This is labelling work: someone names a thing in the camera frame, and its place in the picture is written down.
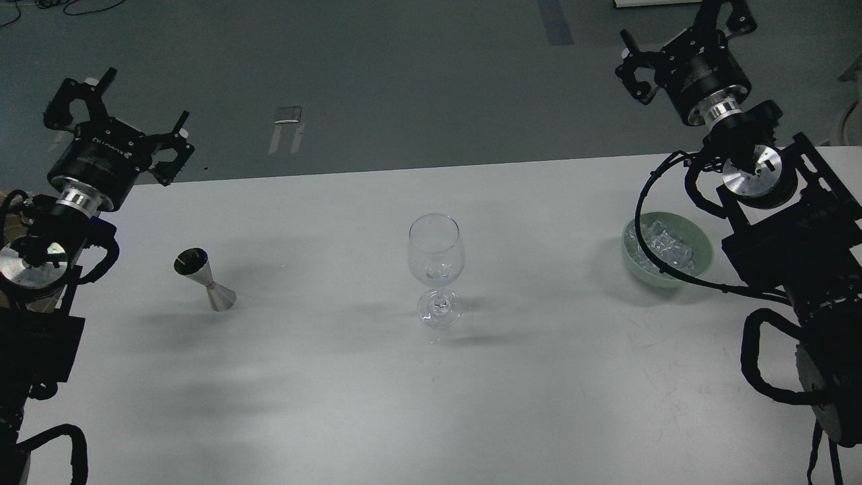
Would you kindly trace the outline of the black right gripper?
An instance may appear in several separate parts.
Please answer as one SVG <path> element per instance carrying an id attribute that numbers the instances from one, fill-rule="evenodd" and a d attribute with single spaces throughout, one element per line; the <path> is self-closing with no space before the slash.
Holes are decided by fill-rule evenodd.
<path id="1" fill-rule="evenodd" d="M 615 70 L 631 98 L 643 105 L 664 90 L 681 121 L 704 124 L 698 105 L 709 96 L 748 98 L 752 85 L 729 51 L 729 41 L 758 29 L 746 1 L 702 1 L 692 30 L 681 31 L 658 51 L 643 51 L 621 30 L 625 52 Z"/>

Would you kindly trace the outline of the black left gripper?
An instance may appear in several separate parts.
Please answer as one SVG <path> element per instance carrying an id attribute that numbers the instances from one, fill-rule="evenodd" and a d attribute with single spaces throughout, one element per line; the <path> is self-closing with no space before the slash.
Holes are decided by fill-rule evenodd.
<path id="1" fill-rule="evenodd" d="M 116 76 L 117 69 L 109 67 L 95 85 L 64 79 L 43 111 L 47 129 L 73 133 L 73 141 L 47 175 L 59 192 L 55 203 L 63 209 L 116 212 L 139 175 L 148 172 L 168 187 L 195 151 L 184 131 L 190 116 L 187 110 L 169 132 L 156 135 L 145 135 L 118 119 L 109 119 L 104 93 Z M 75 121 L 71 113 L 75 101 L 84 103 L 87 122 Z M 157 154 L 165 151 L 172 152 L 173 158 L 157 162 Z"/>

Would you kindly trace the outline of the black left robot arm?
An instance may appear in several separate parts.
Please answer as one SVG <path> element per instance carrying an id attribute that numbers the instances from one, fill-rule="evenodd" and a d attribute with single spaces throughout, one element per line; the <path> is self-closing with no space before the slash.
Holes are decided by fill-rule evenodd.
<path id="1" fill-rule="evenodd" d="M 104 93 L 116 77 L 65 79 L 43 113 L 47 129 L 73 136 L 47 174 L 56 196 L 10 191 L 2 216 L 22 219 L 25 233 L 2 240 L 2 483 L 25 484 L 35 449 L 61 437 L 71 442 L 71 483 L 88 481 L 83 430 L 59 424 L 21 440 L 28 400 L 47 400 L 66 383 L 84 331 L 71 315 L 80 286 L 96 282 L 119 257 L 116 212 L 136 179 L 151 174 L 170 185 L 195 148 L 184 130 L 189 113 L 163 134 L 148 135 L 112 117 Z"/>

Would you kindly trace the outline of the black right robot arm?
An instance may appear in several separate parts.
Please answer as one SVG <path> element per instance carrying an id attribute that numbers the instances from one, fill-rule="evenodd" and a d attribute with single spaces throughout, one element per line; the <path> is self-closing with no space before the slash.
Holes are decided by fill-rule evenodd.
<path id="1" fill-rule="evenodd" d="M 694 22 L 656 51 L 644 51 L 627 30 L 616 77 L 643 105 L 663 91 L 683 124 L 705 126 L 696 153 L 678 150 L 650 173 L 634 210 L 635 239 L 663 273 L 702 288 L 790 306 L 795 320 L 770 308 L 743 323 L 741 372 L 752 389 L 775 402 L 809 406 L 815 429 L 807 475 L 822 440 L 832 481 L 844 482 L 838 448 L 860 444 L 860 203 L 803 133 L 779 147 L 782 117 L 773 100 L 743 102 L 752 83 L 729 49 L 757 21 L 745 1 L 702 1 Z M 677 164 L 692 203 L 725 219 L 731 234 L 721 249 L 741 279 L 731 286 L 702 280 L 652 252 L 640 223 L 653 185 Z"/>

